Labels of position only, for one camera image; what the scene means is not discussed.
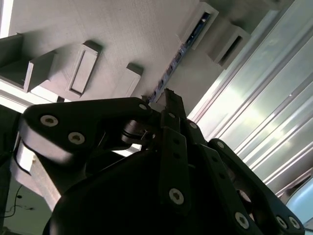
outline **black mechanical arm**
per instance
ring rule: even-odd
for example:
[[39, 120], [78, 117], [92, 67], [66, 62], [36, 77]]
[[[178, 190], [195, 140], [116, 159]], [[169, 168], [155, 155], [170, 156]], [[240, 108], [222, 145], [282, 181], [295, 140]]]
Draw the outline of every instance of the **black mechanical arm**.
[[[25, 111], [20, 137], [35, 153], [27, 174], [53, 210], [44, 234], [305, 233], [223, 141], [204, 139], [180, 96], [165, 97], [159, 112], [138, 98]], [[141, 151], [112, 152], [133, 143]]]

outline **aluminum profile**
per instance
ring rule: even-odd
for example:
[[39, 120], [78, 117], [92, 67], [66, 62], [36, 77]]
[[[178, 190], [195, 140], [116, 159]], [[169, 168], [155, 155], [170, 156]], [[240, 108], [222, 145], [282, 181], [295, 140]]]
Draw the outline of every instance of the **aluminum profile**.
[[279, 194], [313, 166], [312, 8], [270, 11], [189, 116]]

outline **metal sheet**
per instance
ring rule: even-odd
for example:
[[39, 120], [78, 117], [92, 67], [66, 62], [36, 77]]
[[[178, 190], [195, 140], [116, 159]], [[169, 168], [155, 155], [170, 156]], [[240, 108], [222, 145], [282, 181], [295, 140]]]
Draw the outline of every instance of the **metal sheet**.
[[269, 13], [271, 23], [262, 21], [254, 43], [190, 115], [207, 140], [225, 141], [274, 192], [313, 166], [312, 8], [296, 0]]

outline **cable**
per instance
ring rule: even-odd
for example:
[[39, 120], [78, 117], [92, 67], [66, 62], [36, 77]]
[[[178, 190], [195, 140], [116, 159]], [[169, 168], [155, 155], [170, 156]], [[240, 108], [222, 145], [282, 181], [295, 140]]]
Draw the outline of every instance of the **cable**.
[[15, 194], [15, 199], [14, 199], [14, 211], [13, 211], [13, 214], [8, 215], [8, 216], [3, 216], [3, 217], [0, 217], [0, 218], [9, 218], [9, 217], [12, 217], [12, 216], [15, 215], [15, 211], [16, 211], [16, 199], [18, 198], [18, 194], [19, 194], [19, 191], [20, 191], [20, 189], [22, 188], [22, 186], [23, 186], [23, 185], [21, 185], [21, 186], [19, 187], [19, 189], [16, 191], [16, 194]]
[[23, 207], [23, 206], [21, 206], [21, 205], [16, 205], [16, 206], [11, 206], [10, 210], [6, 211], [5, 213], [11, 212], [13, 207], [19, 207], [19, 208], [24, 209], [25, 211], [33, 211], [33, 210], [35, 209], [35, 208], [33, 208], [33, 207], [25, 208], [25, 207]]

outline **screw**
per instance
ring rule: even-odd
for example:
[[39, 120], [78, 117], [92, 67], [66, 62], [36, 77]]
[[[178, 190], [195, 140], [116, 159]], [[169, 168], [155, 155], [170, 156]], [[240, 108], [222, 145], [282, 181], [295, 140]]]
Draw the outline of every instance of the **screw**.
[[170, 199], [177, 205], [181, 205], [184, 203], [184, 196], [181, 191], [176, 188], [172, 188], [169, 192]]
[[284, 229], [287, 229], [287, 224], [284, 222], [284, 220], [281, 217], [276, 216], [276, 219], [279, 222], [280, 226], [282, 226]]
[[78, 132], [72, 132], [68, 135], [68, 140], [73, 144], [80, 145], [85, 142], [85, 137]]
[[139, 104], [139, 107], [143, 110], [147, 110], [147, 107], [144, 104]]
[[44, 115], [40, 118], [40, 122], [48, 127], [56, 126], [59, 121], [57, 120], [56, 117], [51, 116], [51, 115]]
[[248, 229], [249, 228], [249, 222], [246, 219], [246, 217], [241, 214], [240, 212], [236, 212], [235, 213], [235, 218], [236, 221], [238, 222], [238, 224], [240, 224], [241, 227], [243, 227], [244, 229]]
[[300, 224], [293, 217], [289, 216], [289, 220], [296, 229], [300, 229]]
[[221, 148], [224, 148], [224, 144], [222, 142], [217, 141], [217, 145]]
[[194, 124], [193, 122], [191, 122], [191, 123], [189, 123], [190, 124], [190, 126], [192, 127], [192, 128], [194, 128], [194, 129], [196, 129], [197, 128], [197, 125], [196, 124]]

